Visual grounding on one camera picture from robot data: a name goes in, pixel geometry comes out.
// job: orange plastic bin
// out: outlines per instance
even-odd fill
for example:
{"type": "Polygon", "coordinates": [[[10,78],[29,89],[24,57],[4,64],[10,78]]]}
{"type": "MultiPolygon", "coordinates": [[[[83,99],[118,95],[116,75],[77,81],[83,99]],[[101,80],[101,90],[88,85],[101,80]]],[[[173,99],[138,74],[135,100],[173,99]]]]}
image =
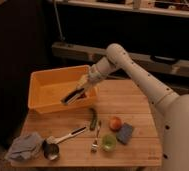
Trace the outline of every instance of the orange plastic bin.
{"type": "Polygon", "coordinates": [[[81,76],[88,70],[88,65],[81,65],[33,72],[29,86],[29,109],[50,113],[93,105],[97,99],[96,88],[69,105],[61,103],[61,99],[75,89],[81,76]]]}

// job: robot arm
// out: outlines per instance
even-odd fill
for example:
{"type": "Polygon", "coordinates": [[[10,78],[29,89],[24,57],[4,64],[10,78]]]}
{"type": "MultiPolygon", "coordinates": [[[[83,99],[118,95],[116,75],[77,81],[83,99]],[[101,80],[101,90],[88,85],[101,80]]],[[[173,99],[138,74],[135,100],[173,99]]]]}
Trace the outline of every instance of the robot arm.
{"type": "Polygon", "coordinates": [[[72,92],[67,96],[69,99],[66,97],[62,100],[63,103],[68,104],[76,100],[77,97],[87,91],[91,86],[104,80],[110,73],[120,68],[131,77],[148,97],[150,103],[162,114],[165,113],[168,105],[179,96],[171,88],[133,62],[123,47],[119,44],[111,44],[106,49],[106,57],[103,57],[98,63],[92,65],[88,75],[84,75],[81,78],[75,90],[75,92],[78,92],[77,95],[71,98],[70,95],[75,94],[75,92],[72,92]]]}
{"type": "Polygon", "coordinates": [[[179,96],[133,62],[118,44],[109,45],[106,56],[94,64],[87,75],[82,76],[76,90],[62,102],[73,102],[111,72],[122,68],[164,116],[162,171],[189,171],[189,95],[179,96]]]}

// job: small green bowl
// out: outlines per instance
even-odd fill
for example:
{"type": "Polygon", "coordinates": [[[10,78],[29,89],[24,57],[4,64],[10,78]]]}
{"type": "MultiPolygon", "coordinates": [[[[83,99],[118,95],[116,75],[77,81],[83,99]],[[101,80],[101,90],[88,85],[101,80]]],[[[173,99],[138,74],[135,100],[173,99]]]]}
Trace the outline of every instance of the small green bowl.
{"type": "Polygon", "coordinates": [[[117,145],[117,139],[112,134],[106,134],[102,137],[101,145],[104,151],[107,151],[107,152],[114,151],[117,145]]]}

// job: sponge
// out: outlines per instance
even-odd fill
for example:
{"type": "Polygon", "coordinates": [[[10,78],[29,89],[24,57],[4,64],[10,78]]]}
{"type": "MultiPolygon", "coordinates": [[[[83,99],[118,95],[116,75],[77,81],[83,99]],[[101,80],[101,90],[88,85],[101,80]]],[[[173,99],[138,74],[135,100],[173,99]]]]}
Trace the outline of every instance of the sponge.
{"type": "Polygon", "coordinates": [[[124,123],[116,135],[117,140],[120,141],[122,144],[127,144],[131,138],[133,129],[133,126],[124,123]]]}

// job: green cucumber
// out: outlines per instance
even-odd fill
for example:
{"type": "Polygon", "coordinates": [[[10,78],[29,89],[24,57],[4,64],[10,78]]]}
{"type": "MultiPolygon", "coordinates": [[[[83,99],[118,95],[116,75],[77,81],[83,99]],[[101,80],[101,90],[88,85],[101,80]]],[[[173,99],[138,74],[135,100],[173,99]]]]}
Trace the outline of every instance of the green cucumber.
{"type": "Polygon", "coordinates": [[[92,112],[92,120],[90,123],[90,131],[95,130],[95,127],[97,125],[97,112],[94,108],[90,108],[91,112],[92,112]]]}

